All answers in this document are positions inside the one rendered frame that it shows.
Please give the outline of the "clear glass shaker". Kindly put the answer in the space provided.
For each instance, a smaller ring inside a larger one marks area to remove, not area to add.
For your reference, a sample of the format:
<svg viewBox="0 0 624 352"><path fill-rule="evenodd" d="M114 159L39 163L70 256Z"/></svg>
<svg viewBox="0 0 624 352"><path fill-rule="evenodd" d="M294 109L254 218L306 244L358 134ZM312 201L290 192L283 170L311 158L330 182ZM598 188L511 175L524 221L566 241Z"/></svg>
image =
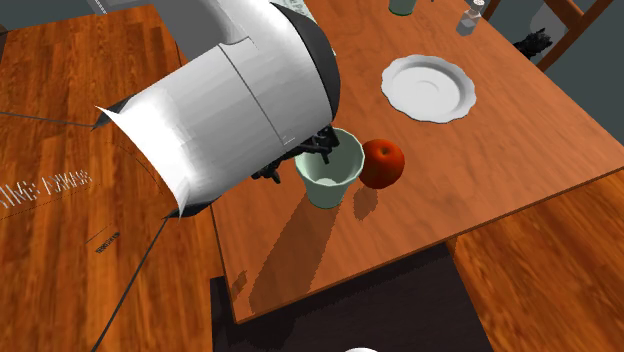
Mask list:
<svg viewBox="0 0 624 352"><path fill-rule="evenodd" d="M470 35L482 18L481 11L485 5L485 0L472 0L470 7L462 14L456 31L460 36Z"/></svg>

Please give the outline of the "black shaggy object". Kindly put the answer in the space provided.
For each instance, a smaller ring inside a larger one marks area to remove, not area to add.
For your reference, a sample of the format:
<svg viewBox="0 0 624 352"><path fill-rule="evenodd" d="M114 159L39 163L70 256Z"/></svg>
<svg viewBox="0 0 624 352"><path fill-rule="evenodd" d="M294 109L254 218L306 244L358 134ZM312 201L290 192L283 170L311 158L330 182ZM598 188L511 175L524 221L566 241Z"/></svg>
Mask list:
<svg viewBox="0 0 624 352"><path fill-rule="evenodd" d="M515 42L513 46L527 59L531 59L552 44L551 36L545 33L544 28L541 28L529 33L523 40Z"/></svg>

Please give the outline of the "wooden table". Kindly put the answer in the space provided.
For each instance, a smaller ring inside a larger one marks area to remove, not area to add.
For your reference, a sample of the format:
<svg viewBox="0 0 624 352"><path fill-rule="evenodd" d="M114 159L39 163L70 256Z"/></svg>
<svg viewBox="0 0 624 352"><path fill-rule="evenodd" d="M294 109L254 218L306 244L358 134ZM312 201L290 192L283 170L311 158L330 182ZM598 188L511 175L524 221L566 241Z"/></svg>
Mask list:
<svg viewBox="0 0 624 352"><path fill-rule="evenodd" d="M624 146L491 25L456 27L465 0L305 0L337 54L338 127L383 138L406 158L402 177L373 191L353 184L340 206L314 207L292 162L281 180L246 180L194 221L216 250L244 322L624 167ZM459 66L473 81L469 114L418 122L382 94L383 70L411 54Z"/></svg>

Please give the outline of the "red apple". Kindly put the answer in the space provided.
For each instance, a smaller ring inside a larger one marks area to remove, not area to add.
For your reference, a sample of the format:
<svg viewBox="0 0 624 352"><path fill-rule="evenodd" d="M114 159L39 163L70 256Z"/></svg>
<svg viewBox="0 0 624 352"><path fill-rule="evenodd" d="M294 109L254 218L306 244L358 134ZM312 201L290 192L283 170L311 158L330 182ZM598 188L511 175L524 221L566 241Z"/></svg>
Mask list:
<svg viewBox="0 0 624 352"><path fill-rule="evenodd" d="M365 159L361 182L372 189L383 189L394 184L402 175L405 157L402 150L386 139L373 139L362 145Z"/></svg>

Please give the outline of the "white scalloped plate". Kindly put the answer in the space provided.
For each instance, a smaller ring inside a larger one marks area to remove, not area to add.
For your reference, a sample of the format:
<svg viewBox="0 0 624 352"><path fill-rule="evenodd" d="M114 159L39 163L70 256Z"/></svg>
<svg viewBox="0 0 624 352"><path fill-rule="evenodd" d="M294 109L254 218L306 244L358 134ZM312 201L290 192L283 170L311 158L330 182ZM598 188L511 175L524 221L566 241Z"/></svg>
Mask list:
<svg viewBox="0 0 624 352"><path fill-rule="evenodd" d="M475 85L463 69L420 54L393 60L382 72L381 91L395 110L436 124L465 117L477 100Z"/></svg>

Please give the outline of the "pale green cup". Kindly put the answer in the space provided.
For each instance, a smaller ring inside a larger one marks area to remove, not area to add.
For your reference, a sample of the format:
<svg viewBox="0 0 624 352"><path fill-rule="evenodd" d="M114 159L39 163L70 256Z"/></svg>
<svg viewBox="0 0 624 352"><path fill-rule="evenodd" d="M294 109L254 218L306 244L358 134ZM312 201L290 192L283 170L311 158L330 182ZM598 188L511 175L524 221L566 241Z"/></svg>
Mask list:
<svg viewBox="0 0 624 352"><path fill-rule="evenodd" d="M359 177L364 164L361 143L350 132L335 128L339 145L333 147L326 163L320 153L304 152L294 158L310 202L318 208L339 205L348 187Z"/></svg>

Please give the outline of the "wooden chair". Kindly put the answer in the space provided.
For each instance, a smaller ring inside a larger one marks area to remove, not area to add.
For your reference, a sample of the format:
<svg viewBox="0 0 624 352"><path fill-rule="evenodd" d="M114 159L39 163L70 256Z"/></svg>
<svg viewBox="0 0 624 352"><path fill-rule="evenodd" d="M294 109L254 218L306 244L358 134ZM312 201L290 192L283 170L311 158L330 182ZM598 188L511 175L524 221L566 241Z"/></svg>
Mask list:
<svg viewBox="0 0 624 352"><path fill-rule="evenodd" d="M553 44L531 59L542 72L560 60L604 14L624 0L485 0L483 18L513 44L541 28Z"/></svg>

